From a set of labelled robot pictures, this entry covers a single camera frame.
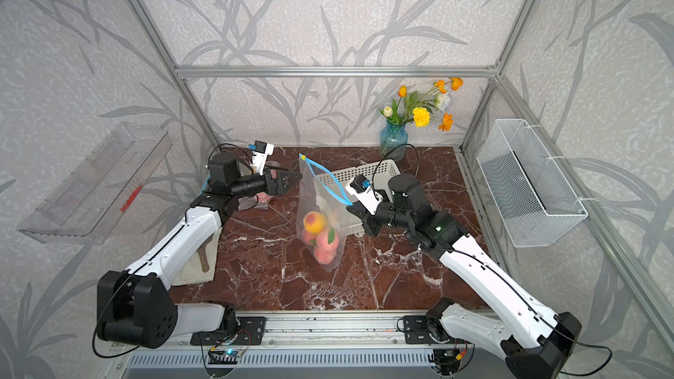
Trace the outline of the clear zip-top bag blue zipper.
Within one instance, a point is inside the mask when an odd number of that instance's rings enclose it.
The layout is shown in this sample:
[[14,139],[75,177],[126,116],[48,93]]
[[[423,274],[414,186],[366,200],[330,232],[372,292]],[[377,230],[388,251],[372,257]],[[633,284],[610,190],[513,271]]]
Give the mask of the clear zip-top bag blue zipper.
[[210,161],[210,178],[205,190],[198,197],[197,206],[206,206],[213,211],[223,212],[226,208],[234,211],[241,198],[252,198],[259,193],[280,196],[284,193],[280,178],[273,177],[272,169],[264,167],[263,173],[242,175],[239,161],[234,158],[224,161]]

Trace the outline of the pink peach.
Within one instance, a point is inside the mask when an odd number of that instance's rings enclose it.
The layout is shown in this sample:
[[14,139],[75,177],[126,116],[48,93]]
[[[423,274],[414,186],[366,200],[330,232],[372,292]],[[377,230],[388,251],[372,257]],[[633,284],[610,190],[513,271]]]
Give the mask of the pink peach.
[[317,248],[325,253],[335,253],[339,247],[340,237],[334,228],[328,228],[316,237]]
[[316,246],[316,238],[317,238],[316,233],[311,233],[311,232],[307,231],[305,228],[302,229],[301,239],[308,246],[315,247]]
[[316,261],[321,264],[321,265],[329,265],[333,262],[336,256],[335,251],[325,251],[321,250],[320,248],[316,247],[313,250],[313,255]]

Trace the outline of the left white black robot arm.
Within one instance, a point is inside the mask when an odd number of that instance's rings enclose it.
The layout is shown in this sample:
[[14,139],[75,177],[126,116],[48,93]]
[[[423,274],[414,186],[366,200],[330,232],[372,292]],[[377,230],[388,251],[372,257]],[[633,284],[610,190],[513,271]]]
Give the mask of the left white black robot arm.
[[109,271],[98,281],[95,340],[156,349],[180,335],[213,333],[225,340],[237,335],[240,324],[233,307],[178,305],[170,289],[191,256],[219,236],[241,198],[282,196],[300,183],[301,173],[268,168],[265,161],[260,156],[248,175],[242,175],[233,154],[216,154],[209,161],[205,189],[177,225],[128,268]]

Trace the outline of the yellow peach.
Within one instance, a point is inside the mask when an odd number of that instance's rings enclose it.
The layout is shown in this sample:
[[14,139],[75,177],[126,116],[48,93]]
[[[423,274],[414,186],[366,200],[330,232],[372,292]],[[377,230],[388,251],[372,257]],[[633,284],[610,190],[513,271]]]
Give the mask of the yellow peach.
[[328,228],[328,220],[321,212],[308,212],[303,218],[304,228],[317,235]]

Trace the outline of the pink peach top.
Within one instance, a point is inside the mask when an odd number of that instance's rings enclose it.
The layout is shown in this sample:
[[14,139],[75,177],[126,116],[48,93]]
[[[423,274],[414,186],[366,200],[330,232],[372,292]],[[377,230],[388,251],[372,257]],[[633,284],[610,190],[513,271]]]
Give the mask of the pink peach top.
[[335,251],[325,251],[321,250],[320,248],[316,247],[313,250],[313,255],[316,261],[321,264],[321,265],[329,265],[333,262],[336,256]]

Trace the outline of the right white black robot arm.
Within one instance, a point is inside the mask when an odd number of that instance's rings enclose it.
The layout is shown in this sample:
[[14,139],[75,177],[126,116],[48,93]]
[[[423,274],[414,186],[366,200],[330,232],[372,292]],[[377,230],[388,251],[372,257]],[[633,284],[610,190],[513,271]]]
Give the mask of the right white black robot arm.
[[346,190],[351,214],[376,237],[384,226],[403,230],[422,252],[453,271],[493,310],[494,318],[444,298],[426,314],[438,343],[463,340],[502,359],[517,378],[555,378],[570,358],[582,329],[570,312],[557,313],[527,293],[449,213],[435,210],[413,175],[396,175],[388,192],[364,175]]

